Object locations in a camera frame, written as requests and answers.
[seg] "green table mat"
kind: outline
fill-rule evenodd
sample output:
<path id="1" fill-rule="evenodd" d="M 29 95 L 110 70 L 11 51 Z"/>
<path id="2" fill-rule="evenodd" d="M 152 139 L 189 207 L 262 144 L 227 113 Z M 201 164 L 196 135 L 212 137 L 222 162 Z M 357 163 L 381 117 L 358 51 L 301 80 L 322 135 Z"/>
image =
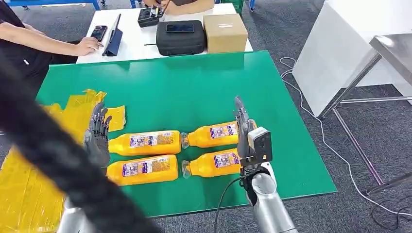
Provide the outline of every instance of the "green table mat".
<path id="1" fill-rule="evenodd" d="M 106 107 L 126 106 L 123 133 L 160 130 L 192 132 L 198 127 L 234 120 L 234 97 L 240 95 L 258 126 L 272 132 L 272 166 L 282 198 L 335 192 L 336 187 L 267 51 L 180 56 L 141 61 L 51 67 L 37 95 L 42 104 L 65 106 L 70 95 L 87 88 L 107 92 Z M 177 154 L 194 160 L 203 153 L 236 145 Z M 139 158 L 112 154 L 111 163 Z M 147 216 L 165 216 L 217 207 L 227 183 L 238 174 L 192 176 L 171 182 L 122 187 Z M 247 204 L 238 183 L 222 206 Z"/>

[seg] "person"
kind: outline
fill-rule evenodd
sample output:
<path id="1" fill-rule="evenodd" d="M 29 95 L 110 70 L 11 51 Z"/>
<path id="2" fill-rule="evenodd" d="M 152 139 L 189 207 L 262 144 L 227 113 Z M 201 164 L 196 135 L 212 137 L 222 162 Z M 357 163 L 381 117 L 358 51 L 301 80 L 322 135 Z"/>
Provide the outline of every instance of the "person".
<path id="1" fill-rule="evenodd" d="M 22 23 L 13 10 L 0 0 L 0 56 L 19 70 L 24 81 L 37 94 L 49 64 L 76 63 L 78 56 L 94 52 L 102 44 L 93 37 L 67 43 L 47 37 Z"/>
<path id="2" fill-rule="evenodd" d="M 156 0 L 143 0 L 148 6 L 162 6 L 163 8 L 168 4 L 166 8 L 166 14 L 168 15 L 184 15 L 203 12 L 212 9 L 215 2 L 214 0 L 162 0 L 157 2 Z"/>

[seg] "yellow bottle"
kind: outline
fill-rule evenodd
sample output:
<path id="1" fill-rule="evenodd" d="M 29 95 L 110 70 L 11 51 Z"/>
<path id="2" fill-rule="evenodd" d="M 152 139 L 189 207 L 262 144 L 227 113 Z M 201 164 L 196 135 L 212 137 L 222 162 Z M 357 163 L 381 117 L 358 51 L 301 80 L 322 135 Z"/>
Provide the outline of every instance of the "yellow bottle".
<path id="1" fill-rule="evenodd" d="M 182 147 L 216 147 L 238 142 L 238 129 L 235 121 L 217 125 L 203 126 L 189 134 L 182 133 Z"/>
<path id="2" fill-rule="evenodd" d="M 118 161 L 107 167 L 107 177 L 119 186 L 177 179 L 176 155 Z"/>
<path id="3" fill-rule="evenodd" d="M 213 177 L 240 172 L 240 162 L 237 149 L 206 153 L 191 162 L 182 161 L 183 177 L 202 176 Z"/>
<path id="4" fill-rule="evenodd" d="M 125 156 L 177 154 L 180 152 L 179 131 L 126 133 L 109 141 L 109 152 Z"/>

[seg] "black shirt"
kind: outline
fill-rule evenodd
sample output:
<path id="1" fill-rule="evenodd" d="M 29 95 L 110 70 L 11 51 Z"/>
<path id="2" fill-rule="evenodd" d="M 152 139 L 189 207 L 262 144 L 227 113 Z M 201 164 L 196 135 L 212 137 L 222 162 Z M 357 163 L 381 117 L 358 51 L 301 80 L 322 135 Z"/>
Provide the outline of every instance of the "black shirt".
<path id="1" fill-rule="evenodd" d="M 0 0 L 0 24 L 10 23 L 16 27 L 24 28 L 23 23 L 12 9 Z M 7 60 L 27 78 L 37 74 L 40 70 L 48 69 L 52 55 L 47 52 L 35 50 L 24 45 L 15 44 L 0 39 L 0 55 Z"/>

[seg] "cardboard box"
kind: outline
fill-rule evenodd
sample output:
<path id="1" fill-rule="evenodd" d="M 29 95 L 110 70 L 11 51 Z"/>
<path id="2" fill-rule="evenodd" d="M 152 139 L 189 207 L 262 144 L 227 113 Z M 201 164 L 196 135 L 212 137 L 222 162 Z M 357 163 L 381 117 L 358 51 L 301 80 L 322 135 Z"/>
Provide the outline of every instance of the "cardboard box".
<path id="1" fill-rule="evenodd" d="M 247 30 L 239 14 L 203 16 L 207 52 L 244 52 Z"/>

